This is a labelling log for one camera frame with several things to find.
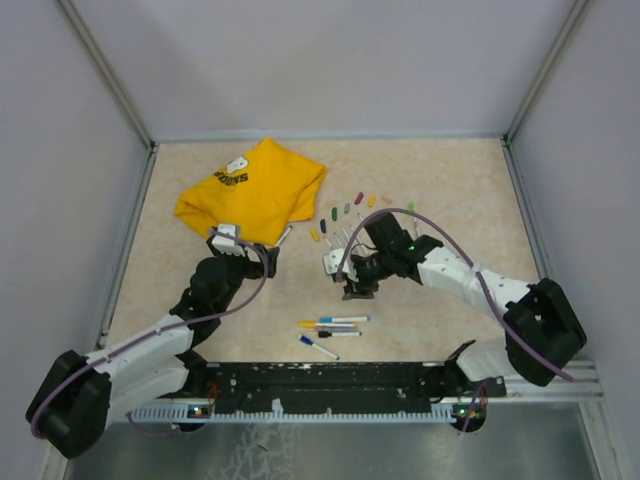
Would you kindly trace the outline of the lime green cap marker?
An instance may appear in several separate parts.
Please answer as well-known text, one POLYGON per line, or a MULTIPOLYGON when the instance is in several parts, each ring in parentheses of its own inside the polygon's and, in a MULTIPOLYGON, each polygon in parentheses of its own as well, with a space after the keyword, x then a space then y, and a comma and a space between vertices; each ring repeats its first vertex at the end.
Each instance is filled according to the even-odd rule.
POLYGON ((419 224, 418 224, 418 220, 415 217, 415 215, 412 215, 412 225, 413 225, 413 231, 415 234, 416 239, 420 236, 420 229, 419 229, 419 224))

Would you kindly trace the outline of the navy cap rainbow marker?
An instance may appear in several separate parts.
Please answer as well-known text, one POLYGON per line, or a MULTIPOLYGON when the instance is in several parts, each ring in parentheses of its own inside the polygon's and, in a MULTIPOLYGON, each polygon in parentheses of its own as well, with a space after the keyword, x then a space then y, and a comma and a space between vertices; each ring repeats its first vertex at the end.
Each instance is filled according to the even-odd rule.
POLYGON ((333 238, 334 238, 338 248, 343 248, 343 242, 342 242, 340 236, 336 232, 334 232, 333 238))

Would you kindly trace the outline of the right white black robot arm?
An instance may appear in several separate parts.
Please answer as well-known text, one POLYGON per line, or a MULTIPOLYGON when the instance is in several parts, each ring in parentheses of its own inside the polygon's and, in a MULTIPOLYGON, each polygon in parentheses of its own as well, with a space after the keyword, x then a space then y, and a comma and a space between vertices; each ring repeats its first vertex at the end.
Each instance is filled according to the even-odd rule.
POLYGON ((397 276, 448 292, 494 318, 502 337, 472 342, 453 356, 446 380, 458 395, 470 395, 482 380, 499 376, 517 374, 540 387, 570 377, 564 368, 587 335, 557 282, 528 283, 495 273, 473 262, 446 233, 412 237, 397 213, 383 209, 361 221, 371 254, 354 253, 357 237, 351 235, 346 246, 324 255, 326 274, 345 284, 344 299, 371 299, 381 281, 397 276))

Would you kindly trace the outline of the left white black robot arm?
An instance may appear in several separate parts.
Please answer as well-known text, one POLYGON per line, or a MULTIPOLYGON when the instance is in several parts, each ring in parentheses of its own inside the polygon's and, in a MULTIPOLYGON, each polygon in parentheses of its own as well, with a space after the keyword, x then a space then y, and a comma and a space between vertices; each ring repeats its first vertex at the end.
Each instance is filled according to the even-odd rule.
POLYGON ((201 260, 178 303, 153 326, 81 355, 60 354, 29 404, 31 433, 67 459, 88 451, 111 423, 167 394, 194 397, 208 384, 194 349, 236 312, 231 302, 242 283, 275 276, 279 248, 247 244, 239 254, 211 250, 201 260))

